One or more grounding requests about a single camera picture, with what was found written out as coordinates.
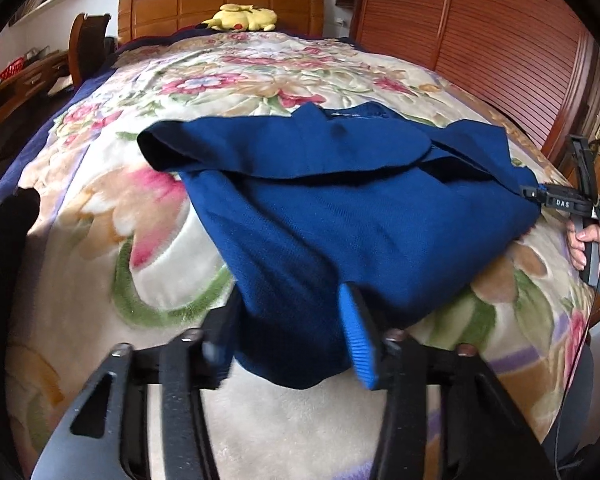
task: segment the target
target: floral bedspread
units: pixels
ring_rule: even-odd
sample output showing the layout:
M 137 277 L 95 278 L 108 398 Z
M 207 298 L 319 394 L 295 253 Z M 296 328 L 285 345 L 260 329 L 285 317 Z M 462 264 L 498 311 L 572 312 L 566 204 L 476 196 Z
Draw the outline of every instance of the floral bedspread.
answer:
M 142 158 L 135 140 L 153 122 L 289 115 L 307 102 L 346 108 L 373 100 L 436 126 L 462 118 L 503 125 L 514 164 L 539 180 L 565 182 L 482 102 L 423 68 L 337 40 L 215 34 L 130 50 L 114 67 L 106 83 L 58 117 L 20 179 L 42 196 L 6 370 L 11 427 L 27 474 L 115 343 L 164 343 L 200 323 L 232 285 L 182 183 Z M 477 345 L 542 439 L 590 302 L 566 257 L 564 218 L 544 211 L 453 303 L 411 332 L 441 348 Z M 433 443 L 440 426 L 433 389 L 429 400 Z M 240 480 L 364 478 L 383 403 L 383 394 L 365 391 L 351 371 L 295 391 L 238 365 L 220 390 L 205 395 L 221 477 Z M 431 446 L 428 476 L 435 463 Z

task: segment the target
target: black cable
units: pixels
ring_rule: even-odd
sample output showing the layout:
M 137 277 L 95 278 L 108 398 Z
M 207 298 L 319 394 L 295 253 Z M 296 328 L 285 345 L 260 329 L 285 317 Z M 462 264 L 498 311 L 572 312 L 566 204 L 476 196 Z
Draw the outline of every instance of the black cable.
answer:
M 600 257 L 600 244 L 598 247 L 598 256 Z M 564 401 L 567 398 L 567 393 L 569 391 L 569 387 L 571 386 L 571 381 L 573 381 L 573 375 L 576 370 L 576 365 L 578 364 L 578 359 L 580 357 L 580 353 L 582 352 L 582 348 L 587 339 L 587 334 L 589 333 L 589 325 L 591 323 L 591 316 L 593 314 L 593 310 L 596 305 L 596 300 L 598 298 L 598 288 L 600 287 L 600 268 L 598 269 L 598 282 L 596 283 L 596 289 L 593 294 L 593 302 L 591 303 L 591 310 L 589 311 L 589 317 L 587 317 L 587 323 L 585 325 L 584 332 L 582 333 L 582 338 L 578 343 L 578 349 L 573 356 L 573 362 L 571 363 L 571 370 L 569 371 L 569 377 L 567 378 L 567 383 L 564 387 L 564 391 L 562 393 L 562 400 L 560 401 L 560 409 L 558 410 L 558 418 L 557 418 L 557 426 L 555 428 L 555 441 L 554 441 L 554 471 L 555 477 L 557 480 L 562 480 L 560 476 L 560 468 L 558 468 L 558 440 L 560 437 L 560 424 L 562 422 L 562 409 L 564 407 Z

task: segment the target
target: blue knit garment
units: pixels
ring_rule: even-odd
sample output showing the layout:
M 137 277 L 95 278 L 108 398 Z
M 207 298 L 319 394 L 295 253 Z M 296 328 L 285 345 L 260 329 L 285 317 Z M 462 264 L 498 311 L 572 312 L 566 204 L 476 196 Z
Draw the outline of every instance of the blue knit garment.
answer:
M 408 326 L 540 213 L 520 196 L 537 181 L 511 164 L 504 129 L 436 128 L 373 102 L 164 121 L 138 144 L 153 168 L 179 172 L 237 280 L 237 359 L 291 388 L 350 366 L 339 284 L 355 282 L 370 309 Z

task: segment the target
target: human hand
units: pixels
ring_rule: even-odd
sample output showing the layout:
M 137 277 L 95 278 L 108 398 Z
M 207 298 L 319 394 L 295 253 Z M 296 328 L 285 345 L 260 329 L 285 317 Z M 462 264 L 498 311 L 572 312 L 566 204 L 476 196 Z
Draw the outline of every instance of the human hand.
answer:
M 567 243 L 571 264 L 577 270 L 584 270 L 587 258 L 584 255 L 584 242 L 600 243 L 600 227 L 597 224 L 585 227 L 576 234 L 576 227 L 571 220 L 567 222 Z

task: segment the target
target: pikachu plush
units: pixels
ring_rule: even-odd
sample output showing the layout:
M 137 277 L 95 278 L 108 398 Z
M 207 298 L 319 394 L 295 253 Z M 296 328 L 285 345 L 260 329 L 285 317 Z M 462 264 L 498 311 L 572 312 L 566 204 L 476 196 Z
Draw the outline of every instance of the pikachu plush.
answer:
M 273 10 L 260 9 L 252 5 L 224 4 L 210 20 L 205 20 L 207 28 L 215 30 L 264 30 L 276 28 L 278 17 Z

